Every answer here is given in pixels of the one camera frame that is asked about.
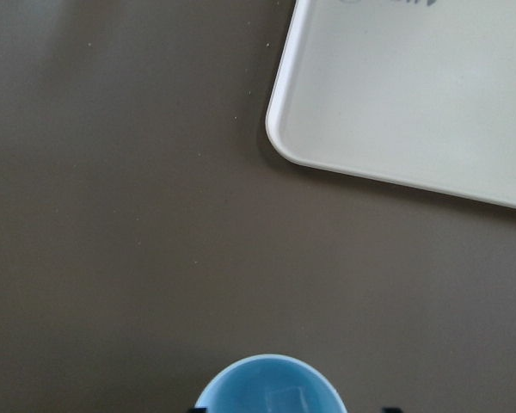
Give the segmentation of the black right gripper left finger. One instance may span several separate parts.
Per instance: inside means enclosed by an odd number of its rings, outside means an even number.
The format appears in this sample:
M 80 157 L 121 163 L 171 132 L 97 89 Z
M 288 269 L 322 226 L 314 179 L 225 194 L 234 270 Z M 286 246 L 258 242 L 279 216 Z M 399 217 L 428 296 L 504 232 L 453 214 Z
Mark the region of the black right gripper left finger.
M 187 413 L 206 413 L 206 407 L 192 407 L 187 410 Z

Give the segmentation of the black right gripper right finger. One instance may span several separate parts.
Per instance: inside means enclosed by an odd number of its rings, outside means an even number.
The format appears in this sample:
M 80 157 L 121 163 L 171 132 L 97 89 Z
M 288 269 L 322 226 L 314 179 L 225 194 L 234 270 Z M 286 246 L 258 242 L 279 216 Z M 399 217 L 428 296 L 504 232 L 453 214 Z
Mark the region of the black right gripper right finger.
M 402 409 L 399 407 L 383 407 L 381 409 L 382 413 L 402 413 Z

